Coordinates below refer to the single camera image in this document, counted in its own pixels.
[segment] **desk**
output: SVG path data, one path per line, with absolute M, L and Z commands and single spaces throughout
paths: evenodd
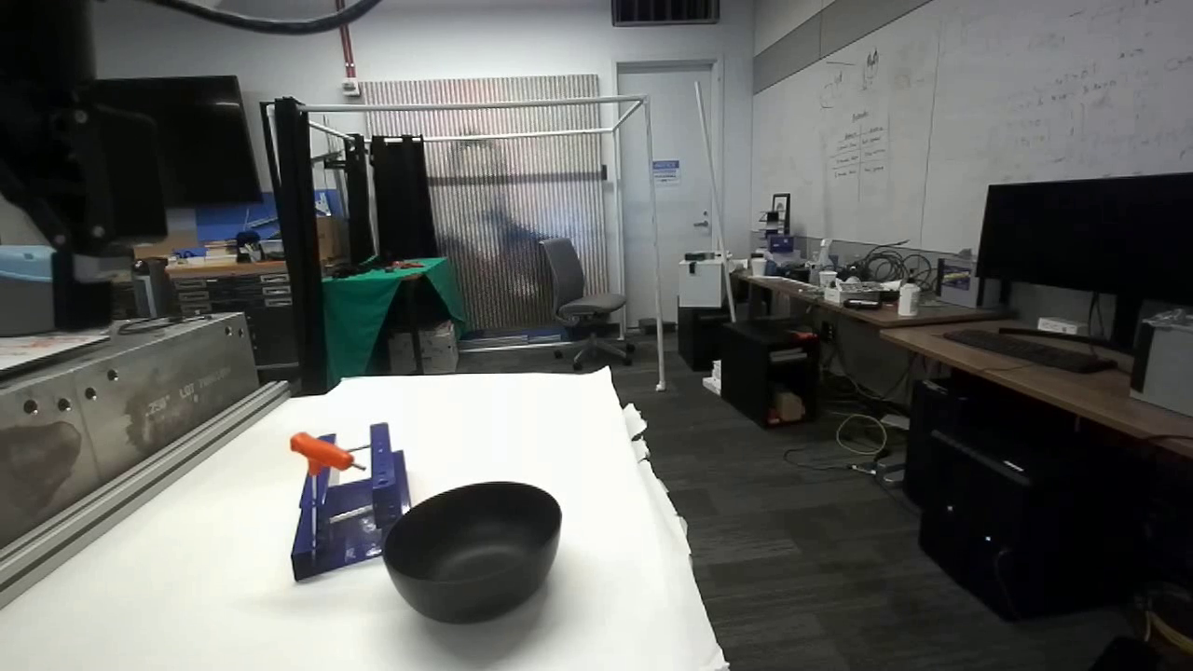
M 920 327 L 920 323 L 957 323 L 957 322 L 993 322 L 993 316 L 999 316 L 995 310 L 970 310 L 970 305 L 949 305 L 949 304 L 941 304 L 941 299 L 924 299 L 916 316 L 898 316 L 895 304 L 882 304 L 881 310 L 849 310 L 849 305 L 823 304 L 818 287 L 798 284 L 798 281 L 774 281 L 774 277 L 743 277 L 743 281 L 748 287 L 765 287 L 770 296 L 818 305 L 818 310 L 834 312 L 834 316 L 861 322 L 870 327 Z
M 383 322 L 395 310 L 404 284 L 417 281 L 426 281 L 450 322 L 461 323 L 461 291 L 445 256 L 323 281 L 329 386 L 368 372 L 378 338 L 383 335 Z
M 298 430 L 393 422 L 411 491 L 528 480 L 563 509 L 543 592 L 476 627 L 426 624 L 381 558 L 296 586 Z M 634 454 L 606 368 L 360 376 L 291 400 L 0 613 L 0 668 L 723 671 L 688 550 Z
M 1193 459 L 1193 440 L 1156 440 L 1156 435 L 1193 435 L 1193 419 L 1128 400 L 1128 376 L 1125 376 L 1128 361 L 1125 359 L 1120 359 L 1120 368 L 1067 372 L 1067 368 L 1046 368 L 1046 367 L 1033 367 L 1020 359 L 1004 359 L 993 350 L 978 350 L 978 348 L 943 338 L 954 327 L 957 323 L 898 327 L 898 333 L 882 333 L 882 338 L 891 338 L 929 361 L 941 361 L 947 368 L 961 368 L 970 376 L 1011 388 L 1025 400 L 1057 407 L 1074 419 L 1107 425 L 1107 430 L 1133 435 L 1133 440 L 1153 440 L 1156 446 L 1162 446 L 1169 454 Z

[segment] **white table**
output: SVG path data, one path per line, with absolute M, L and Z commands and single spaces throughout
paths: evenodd
M 393 422 L 411 491 L 533 480 L 563 509 L 540 597 L 480 627 L 412 615 L 368 558 L 296 586 L 291 434 Z M 5 671 L 717 671 L 678 517 L 606 372 L 378 376 L 291 400 L 0 613 Z

